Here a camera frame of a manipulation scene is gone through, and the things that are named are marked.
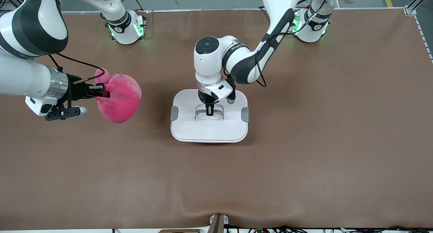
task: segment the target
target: brown tabletop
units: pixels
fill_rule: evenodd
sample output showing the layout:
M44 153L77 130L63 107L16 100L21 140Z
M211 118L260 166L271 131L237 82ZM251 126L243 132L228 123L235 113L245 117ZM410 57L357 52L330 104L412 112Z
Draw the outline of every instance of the brown tabletop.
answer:
M96 100L75 102L88 107L83 118L46 122L24 97L0 97L1 230L197 227L214 213L244 227L433 226L433 65L402 9L336 10L319 42L285 39L267 88L238 85L251 122L231 145L178 142L170 106L196 86L200 37L255 48L265 13L147 19L146 39L122 46L98 15L65 16L64 54L139 82L128 122L106 121Z

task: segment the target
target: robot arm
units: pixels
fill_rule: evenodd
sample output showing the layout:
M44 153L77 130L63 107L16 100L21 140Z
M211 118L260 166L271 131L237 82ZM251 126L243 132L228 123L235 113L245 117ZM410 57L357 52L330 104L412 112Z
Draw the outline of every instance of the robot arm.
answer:
M144 36L145 18L126 10L120 0L82 0L101 11L113 37L121 44L132 44Z
M74 84L81 78L34 60L63 51L67 43L68 31L59 0L24 0L17 9L3 14L0 17L0 94L26 96L30 109L48 120L86 113L84 107L71 107L71 101L109 97L103 85Z
M265 36L251 51L235 37L220 39L204 37L194 51L194 66L201 100L220 101L227 98L233 88L221 75L226 69L239 84L250 84L260 77L263 69L283 39L281 33L288 31L294 20L294 11L299 0L263 0L270 18L270 26Z
M266 12L269 15L270 26L256 49L251 51L246 45L235 37L226 36L222 38L203 37L195 46L194 67L198 82L199 97L203 103L212 105L215 102L228 98L229 103L234 102L234 82L239 84L250 84L255 82L261 75L274 51L283 40L284 33L289 31L295 14L294 8L299 0L263 0ZM336 0L313 0L311 9L318 10L307 12L304 16L305 27L298 32L297 37L305 42L317 41L324 31L329 15L334 10ZM221 68L229 72L226 80L221 75Z

